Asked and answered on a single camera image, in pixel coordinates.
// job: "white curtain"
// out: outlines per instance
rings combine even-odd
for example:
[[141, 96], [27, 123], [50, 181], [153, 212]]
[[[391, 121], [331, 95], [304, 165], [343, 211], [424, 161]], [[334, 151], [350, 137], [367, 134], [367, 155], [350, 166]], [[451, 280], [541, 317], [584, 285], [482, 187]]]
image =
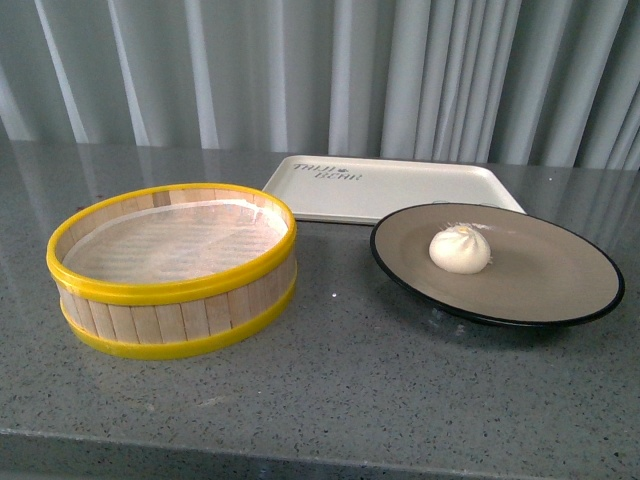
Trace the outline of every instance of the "white curtain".
[[0, 141], [640, 168], [639, 0], [0, 0]]

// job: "rectangular tray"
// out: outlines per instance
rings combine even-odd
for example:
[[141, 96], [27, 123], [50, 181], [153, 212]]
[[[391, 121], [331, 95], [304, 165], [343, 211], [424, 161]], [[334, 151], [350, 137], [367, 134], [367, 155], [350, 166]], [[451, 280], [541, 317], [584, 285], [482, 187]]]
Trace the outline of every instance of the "rectangular tray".
[[473, 165], [296, 155], [263, 190], [298, 220], [375, 225], [396, 210], [440, 202], [524, 213], [491, 171]]

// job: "yellow plastic rim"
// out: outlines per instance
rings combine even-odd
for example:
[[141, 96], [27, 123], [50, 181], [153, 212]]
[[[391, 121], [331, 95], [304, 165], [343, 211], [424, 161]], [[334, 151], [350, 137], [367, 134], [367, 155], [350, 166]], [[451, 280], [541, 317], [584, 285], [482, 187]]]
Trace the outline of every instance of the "yellow plastic rim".
[[204, 353], [228, 347], [229, 345], [240, 342], [264, 329], [284, 311], [293, 298], [296, 277], [297, 269], [293, 276], [293, 280], [289, 284], [284, 295], [260, 315], [225, 332], [184, 342], [139, 344], [106, 340], [104, 338], [96, 337], [76, 325], [67, 310], [64, 308], [62, 301], [60, 302], [60, 308], [62, 309], [62, 313], [67, 319], [71, 330], [73, 330], [73, 333], [75, 333], [81, 341], [100, 352], [115, 355], [117, 357], [137, 360], [173, 360], [202, 355]]
[[[269, 199], [278, 205], [287, 215], [289, 229], [282, 239], [269, 251], [255, 259], [226, 270], [204, 277], [175, 282], [153, 284], [127, 284], [106, 282], [80, 275], [64, 265], [56, 256], [56, 247], [62, 235], [73, 224], [98, 210], [122, 202], [131, 198], [150, 195], [170, 190], [187, 189], [221, 189], [250, 193]], [[63, 222], [51, 235], [47, 245], [47, 266], [54, 280], [64, 289], [78, 297], [96, 302], [112, 305], [168, 305], [171, 303], [190, 302], [206, 297], [219, 295], [230, 290], [242, 287], [262, 278], [267, 273], [280, 265], [291, 253], [296, 238], [296, 222], [289, 207], [281, 200], [249, 187], [229, 185], [224, 183], [188, 183], [178, 185], [165, 185], [161, 187], [147, 188], [135, 192], [125, 193], [102, 202], [96, 203], [76, 213]]]

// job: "gray countertop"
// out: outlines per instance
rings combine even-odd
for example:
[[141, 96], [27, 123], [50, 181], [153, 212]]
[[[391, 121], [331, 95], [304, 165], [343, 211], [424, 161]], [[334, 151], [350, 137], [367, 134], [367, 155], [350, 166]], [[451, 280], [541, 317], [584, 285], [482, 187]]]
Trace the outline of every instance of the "gray countertop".
[[0, 146], [0, 470], [104, 478], [640, 478], [640, 176], [489, 165], [531, 215], [622, 270], [563, 329], [482, 326], [375, 263], [371, 227], [299, 223], [297, 292], [224, 350], [125, 360], [79, 342], [45, 264], [78, 209], [143, 187], [262, 188], [284, 154]]

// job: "gray plate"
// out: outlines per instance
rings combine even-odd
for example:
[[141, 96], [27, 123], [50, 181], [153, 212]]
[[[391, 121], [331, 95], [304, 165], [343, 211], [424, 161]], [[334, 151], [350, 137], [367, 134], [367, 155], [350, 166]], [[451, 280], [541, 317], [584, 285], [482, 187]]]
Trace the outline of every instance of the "gray plate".
[[[431, 239], [456, 223], [475, 226], [492, 263], [473, 275], [449, 273], [429, 257]], [[572, 325], [613, 310], [624, 279], [598, 247], [552, 223], [481, 205], [419, 205], [383, 218], [371, 234], [382, 269], [443, 310], [473, 321]]]

